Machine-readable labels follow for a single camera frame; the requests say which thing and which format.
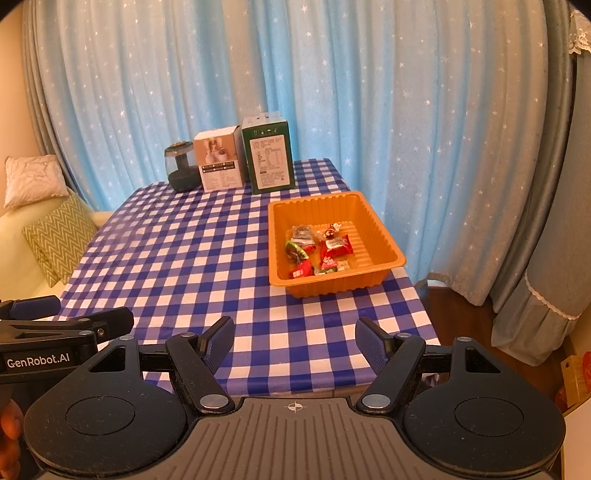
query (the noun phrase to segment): blue and white checkered tablecloth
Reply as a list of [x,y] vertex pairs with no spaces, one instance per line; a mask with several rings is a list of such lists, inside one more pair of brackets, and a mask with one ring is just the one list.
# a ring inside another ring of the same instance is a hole
[[[360,316],[438,343],[403,268],[379,286],[320,297],[296,299],[270,286],[269,201],[349,190],[328,159],[296,162],[294,169],[295,189],[271,194],[253,195],[249,186],[179,194],[166,183],[137,190],[88,246],[56,319],[126,306],[136,338],[154,343],[201,333],[229,315],[236,337],[216,378],[231,395],[371,382],[355,345]],[[146,379],[170,389],[167,374]]]

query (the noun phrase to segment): white pillow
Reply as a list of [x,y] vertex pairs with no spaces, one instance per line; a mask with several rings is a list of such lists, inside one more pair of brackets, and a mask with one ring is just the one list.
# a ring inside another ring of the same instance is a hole
[[20,207],[39,200],[68,195],[55,155],[6,159],[4,208]]

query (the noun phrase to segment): green chevron pillow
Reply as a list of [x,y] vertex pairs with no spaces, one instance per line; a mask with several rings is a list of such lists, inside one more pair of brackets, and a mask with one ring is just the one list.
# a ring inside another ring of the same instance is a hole
[[22,232],[50,287],[67,283],[97,231],[75,194]]

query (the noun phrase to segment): blue curtain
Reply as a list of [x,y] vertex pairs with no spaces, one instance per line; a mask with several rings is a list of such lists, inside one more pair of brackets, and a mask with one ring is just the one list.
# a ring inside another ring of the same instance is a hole
[[486,298],[540,144],[541,0],[46,0],[37,28],[95,208],[164,180],[170,142],[279,110],[294,158],[330,158],[365,194],[411,279]]

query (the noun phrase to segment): glass jar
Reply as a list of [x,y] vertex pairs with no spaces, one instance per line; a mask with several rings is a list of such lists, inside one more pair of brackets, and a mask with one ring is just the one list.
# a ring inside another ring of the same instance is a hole
[[193,142],[175,142],[164,150],[168,183],[175,192],[189,192],[201,186],[201,175]]

